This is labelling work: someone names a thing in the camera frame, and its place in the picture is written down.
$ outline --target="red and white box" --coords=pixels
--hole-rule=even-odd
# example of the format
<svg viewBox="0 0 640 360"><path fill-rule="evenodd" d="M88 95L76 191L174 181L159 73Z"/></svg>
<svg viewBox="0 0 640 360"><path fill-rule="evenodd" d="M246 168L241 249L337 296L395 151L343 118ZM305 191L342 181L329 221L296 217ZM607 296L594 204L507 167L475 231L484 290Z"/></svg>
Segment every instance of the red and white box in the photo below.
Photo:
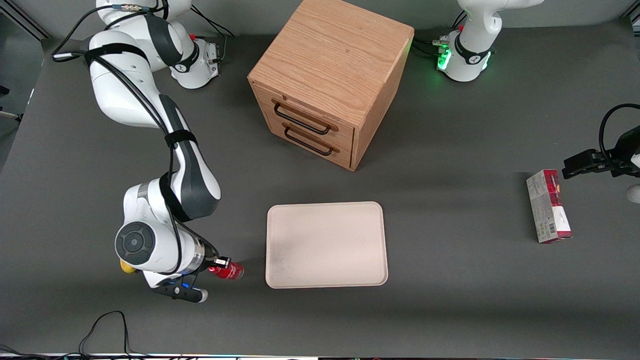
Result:
<svg viewBox="0 0 640 360"><path fill-rule="evenodd" d="M560 185L557 180L558 171L550 169L542 170L527 179L539 243L550 244L573 237L560 202Z"/></svg>

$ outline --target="black cable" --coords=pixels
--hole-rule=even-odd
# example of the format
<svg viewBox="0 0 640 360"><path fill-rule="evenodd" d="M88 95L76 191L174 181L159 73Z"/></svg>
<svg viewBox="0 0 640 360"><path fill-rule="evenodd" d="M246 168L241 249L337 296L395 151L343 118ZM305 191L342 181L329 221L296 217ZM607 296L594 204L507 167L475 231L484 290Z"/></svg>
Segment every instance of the black cable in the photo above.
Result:
<svg viewBox="0 0 640 360"><path fill-rule="evenodd" d="M77 352L69 352L67 354L61 355L61 356L47 356L47 355L43 355L43 354L25 354L19 351L16 351L12 348L10 348L9 346L0 344L0 351L4 351L7 353L11 353L11 354L15 354L21 357L21 360L28 360L28 359L37 359L37 360L62 360L66 357L80 357L81 359L121 359L122 356L95 356L95 355L91 355L88 354L84 351L84 346L86 345L86 342L89 340L89 338L91 338L91 335L93 334L93 332L95 331L96 326L98 325L98 323L100 322L100 320L102 318L104 318L107 315L111 315L111 314L120 314L120 316L122 317L122 326L124 328L124 342L123 342L123 350L124 353L127 354L127 356L129 356L129 359L143 359L140 356L136 356L132 353L136 353L136 354L141 354L144 355L145 357L153 357L149 354L145 354L143 352L139 352L139 351L135 351L131 348L131 344L129 342L129 328L127 326L127 319L124 315L124 313L120 310L114 310L114 311L110 311L108 313L104 313L102 315L100 315L98 317L98 319L96 319L96 321L94 321L93 325L91 326L91 329L89 330L89 333L80 341L80 344L78 344L78 351Z"/></svg>
<svg viewBox="0 0 640 360"><path fill-rule="evenodd" d="M114 310L114 311L110 311L108 313L104 313L102 315L100 315L98 317L98 319L96 319L96 321L93 322L93 325L91 326L91 330L89 330L89 333L80 341L80 344L78 344L78 352L85 357L90 356L89 354L87 354L84 351L84 345L86 344L86 341L89 340L89 338L91 337L91 335L93 334L95 327L98 325L98 323L100 322L100 320L102 318L104 318L107 315L111 315L111 314L120 314L120 316L122 317L122 326L124 328L124 343L123 343L123 349L124 349L124 353L127 354L129 357L134 358L136 356L133 356L131 354L131 352L137 352L134 351L131 348L131 345L129 344L129 328L127 327L127 319L124 316L124 313L120 310Z"/></svg>
<svg viewBox="0 0 640 360"><path fill-rule="evenodd" d="M78 58L79 56L71 56L69 58L63 58L63 59L56 59L54 57L54 55L58 54L58 51L60 51L60 49L62 49L62 47L69 41L69 39L71 38L71 36L76 32L76 30L78 29L78 27L80 26L80 24L82 24L82 21L84 21L87 16L95 13L95 12L99 12L100 10L104 10L104 9L112 9L113 7L111 5L106 5L106 6L100 6L99 8L95 8L95 9L91 9L89 10L86 14L82 15L82 17L80 18L80 20L78 20L78 22L76 23L76 25L74 25L73 28L71 28L71 31L69 31L69 33L66 35L66 37L64 38L64 40L62 40L62 42L60 43L60 45L58 45L58 47L53 51L53 53L51 53L51 58L53 59L54 62L56 63L63 63L65 61L70 61L73 59Z"/></svg>
<svg viewBox="0 0 640 360"><path fill-rule="evenodd" d="M127 19L131 19L132 17L136 17L136 16L138 16L138 15L146 15L146 14L148 14L148 13L157 13L157 12L159 12L159 11L161 11L161 10L164 10L164 9L165 9L164 5L163 5L162 7L160 7L160 8L159 8L159 7L158 7L158 5L159 5L159 3L158 3L158 2L159 2L159 0L156 0L156 5L155 5L153 8L151 8L151 9L150 9L150 11L148 11L148 12L147 12L147 11L140 11L140 12L130 13L129 15L125 15L125 16L123 16L123 17L121 17L121 18L115 19L114 21L112 21L111 23L109 23L109 25L107 25L104 29L105 29L105 30L109 30L109 29L111 29L115 24L118 24L119 22L122 22L122 21L127 20Z"/></svg>
<svg viewBox="0 0 640 360"><path fill-rule="evenodd" d="M229 35L231 35L232 37L236 37L229 29L225 28L224 26L218 24L217 22L211 20L210 18L206 17L201 11L200 9L198 9L195 5L191 5L191 11L195 12L196 14L198 14L201 18L205 19L211 26L213 26L214 28L216 26L219 26L220 28L222 28L223 30L225 30L227 33L229 33Z"/></svg>
<svg viewBox="0 0 640 360"><path fill-rule="evenodd" d="M195 12L199 17L205 19L209 23L209 25L211 25L218 32L218 34L220 34L221 37L226 37L226 35L223 34L222 31L220 31L220 29L218 29L218 27L213 23L213 21L208 17L206 17L200 10L198 10L198 8L195 8L194 6L192 6L191 11Z"/></svg>
<svg viewBox="0 0 640 360"><path fill-rule="evenodd" d="M116 78L118 80L120 80L120 82L133 94L133 96L144 107L144 109L151 116L151 118L154 120L156 125L163 132L163 134L165 136L168 135L169 134L169 130L162 123L162 117L158 113L156 107L145 96L145 94L143 94L140 91L140 89L122 71L120 71L120 69L116 68L113 64L111 64L110 62L108 62L105 59L101 58L100 56L96 57L94 60L96 62L98 62L100 65L102 65L105 68L107 68L107 70L109 70L112 74L114 74L114 76L116 76ZM173 175L173 148L169 149L169 152L170 152L170 155L169 155L169 173L168 173L168 180L167 181L169 182L169 186L171 186L171 180L172 180L172 175ZM161 275L175 274L178 271L178 269L180 268L180 265L182 264L182 243L180 241L180 233L178 232L178 227L175 224L175 219L173 217L173 213L171 212L171 209L169 208L168 205L166 206L166 210L169 213L169 217L170 217L170 220L171 220L171 225L173 227L173 235L175 236L175 242L176 242L176 245L177 245L177 248L178 248L178 260L177 260L177 262L175 264L175 267L173 268L172 271L170 271L170 272L159 272L159 274L161 274Z"/></svg>
<svg viewBox="0 0 640 360"><path fill-rule="evenodd" d="M187 232L189 232L191 235L195 236L196 238L198 238L200 241L206 243L208 246L211 247L211 250L213 250L217 256L220 255L220 252L216 249L215 246L213 246L213 244L205 239L202 235L196 233L194 230L192 230L190 227L188 227L187 225L184 225L183 222L181 222L180 220L176 220L178 222L178 224L180 224L180 226L182 226Z"/></svg>
<svg viewBox="0 0 640 360"><path fill-rule="evenodd" d="M607 125L607 121L609 121L609 118L611 117L611 115L613 115L614 112L623 109L623 108L633 108L633 109L638 109L640 110L640 105L638 104L620 104L617 105L615 107L613 107L611 110L609 110L607 112L606 115L604 115L604 118L602 118L602 122L600 123L600 130L598 131L598 145L600 146L600 152L602 153L602 156L604 157L605 160L605 164L608 167L616 167L616 170L625 174L625 175L631 175L634 176L633 173L631 173L631 171L629 171L628 169L625 168L621 168L621 167L617 167L613 161L611 160L611 157L609 156L609 153L607 152L607 149L604 147L604 128Z"/></svg>
<svg viewBox="0 0 640 360"><path fill-rule="evenodd" d="M426 50L424 50L424 49L421 49L421 48L417 47L415 44L411 44L411 48L410 48L410 50L412 50L412 49L413 49L413 50L418 50L418 51L420 51L421 53L426 54L426 55L428 55L428 56L438 56L438 54L437 54L437 53L431 53L431 52L429 52L429 51L426 51Z"/></svg>
<svg viewBox="0 0 640 360"><path fill-rule="evenodd" d="M456 18L456 20L453 22L453 25L451 26L452 29L456 28L456 25L458 23L458 20L462 21L462 19L460 17L462 17L462 15L465 15L466 12L464 10L462 10L462 12L460 14L458 14L458 17Z"/></svg>
<svg viewBox="0 0 640 360"><path fill-rule="evenodd" d="M467 18L467 14L465 13L465 16L462 17L462 19L460 19L460 21L453 27L454 29L459 27L460 24L462 24L462 22Z"/></svg>
<svg viewBox="0 0 640 360"><path fill-rule="evenodd" d="M419 39L419 38L415 38L415 37L413 38L413 41L414 42L418 42L420 44L424 44L424 45L433 45L433 43L430 42L430 41Z"/></svg>

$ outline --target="drawer handle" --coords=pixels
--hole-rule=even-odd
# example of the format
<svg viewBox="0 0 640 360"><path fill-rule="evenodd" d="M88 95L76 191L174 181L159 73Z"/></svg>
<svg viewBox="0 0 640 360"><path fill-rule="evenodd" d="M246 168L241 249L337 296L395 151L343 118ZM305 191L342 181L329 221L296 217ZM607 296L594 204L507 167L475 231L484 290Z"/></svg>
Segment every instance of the drawer handle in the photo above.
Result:
<svg viewBox="0 0 640 360"><path fill-rule="evenodd" d="M322 156L329 156L333 152L333 147L330 147L328 151L322 151L322 150L318 149L317 147L313 147L313 146L307 144L306 142L304 142L302 140L296 139L295 137L289 135L289 130L291 130L291 128L289 126L287 126L284 129L284 136L286 136L287 139L290 139L291 141L294 141L294 142L306 147L307 149L309 149L311 151L315 151L315 152L317 152L318 154L320 154Z"/></svg>
<svg viewBox="0 0 640 360"><path fill-rule="evenodd" d="M325 135L331 129L331 126L327 126L326 129L324 129L324 130L316 129L313 126L309 126L309 125L305 124L304 122L302 122L300 120L296 120L296 119L288 116L287 114L279 112L278 111L279 108L280 108L280 103L276 102L276 106L273 107L273 111L275 111L276 115L278 115L279 117L285 118L285 119L291 121L292 123L294 123L296 125L300 125L301 127L304 127L305 129L307 129L309 131L313 131L316 134Z"/></svg>

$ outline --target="wooden drawer cabinet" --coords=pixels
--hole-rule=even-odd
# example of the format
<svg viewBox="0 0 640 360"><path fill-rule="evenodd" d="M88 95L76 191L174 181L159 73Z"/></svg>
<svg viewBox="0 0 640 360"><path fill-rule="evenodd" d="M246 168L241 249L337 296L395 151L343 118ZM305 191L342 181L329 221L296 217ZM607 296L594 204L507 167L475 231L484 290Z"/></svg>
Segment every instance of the wooden drawer cabinet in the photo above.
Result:
<svg viewBox="0 0 640 360"><path fill-rule="evenodd" d="M249 73L269 130L355 170L398 88L413 28L304 0Z"/></svg>

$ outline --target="white tray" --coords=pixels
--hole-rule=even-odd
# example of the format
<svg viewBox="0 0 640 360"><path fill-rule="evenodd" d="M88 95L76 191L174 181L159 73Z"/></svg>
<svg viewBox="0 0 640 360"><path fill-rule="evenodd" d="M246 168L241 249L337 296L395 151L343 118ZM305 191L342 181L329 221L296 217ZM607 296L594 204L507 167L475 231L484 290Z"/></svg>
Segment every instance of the white tray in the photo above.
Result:
<svg viewBox="0 0 640 360"><path fill-rule="evenodd" d="M274 289L377 286L387 281L377 202L276 205L267 214L267 284Z"/></svg>

